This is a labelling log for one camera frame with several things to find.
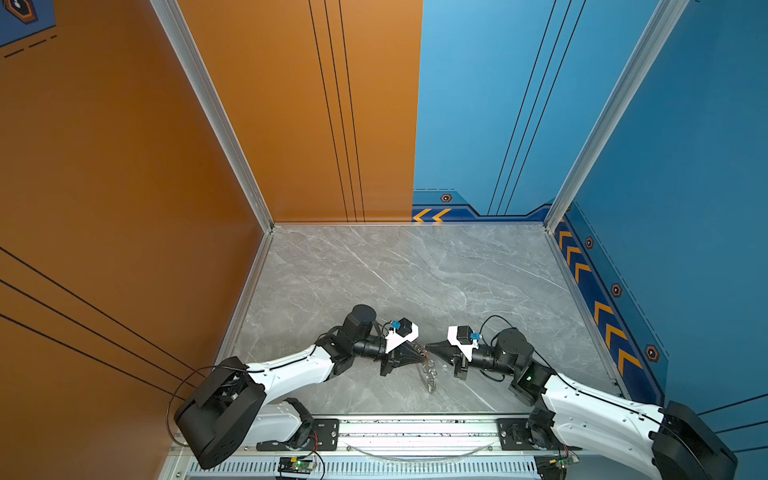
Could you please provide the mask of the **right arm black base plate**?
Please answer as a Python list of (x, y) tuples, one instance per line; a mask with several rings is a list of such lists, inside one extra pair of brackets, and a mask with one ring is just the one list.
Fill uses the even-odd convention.
[(496, 420), (497, 434), (504, 451), (554, 451), (565, 452), (550, 429), (530, 426), (523, 417), (502, 417)]

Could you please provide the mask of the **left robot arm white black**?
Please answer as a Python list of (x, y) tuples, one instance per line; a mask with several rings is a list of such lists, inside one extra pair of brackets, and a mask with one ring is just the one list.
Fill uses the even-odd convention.
[(358, 358), (388, 375), (420, 364), (419, 328), (402, 318), (382, 326), (375, 310), (354, 306), (342, 324), (319, 335), (306, 349), (262, 363), (232, 356), (207, 368), (200, 385), (169, 415), (197, 463), (211, 469), (246, 444), (276, 442), (289, 449), (311, 443), (314, 421), (293, 392), (340, 376)]

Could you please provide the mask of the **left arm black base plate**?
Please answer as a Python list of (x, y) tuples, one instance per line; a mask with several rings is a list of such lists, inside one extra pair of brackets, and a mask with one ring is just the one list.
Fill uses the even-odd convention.
[(258, 451), (336, 451), (339, 440), (340, 421), (336, 418), (320, 418), (312, 421), (311, 426), (300, 426), (298, 432), (287, 441), (265, 441), (256, 445)]

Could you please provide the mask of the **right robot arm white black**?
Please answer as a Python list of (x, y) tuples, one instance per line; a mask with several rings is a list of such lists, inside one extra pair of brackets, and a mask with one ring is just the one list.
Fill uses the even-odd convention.
[(587, 387), (557, 372), (509, 327), (493, 341), (469, 326), (451, 326), (427, 350), (457, 378), (471, 368), (510, 377), (510, 391), (531, 406), (531, 442), (545, 450), (579, 447), (650, 479), (732, 479), (735, 453), (688, 406), (638, 403)]

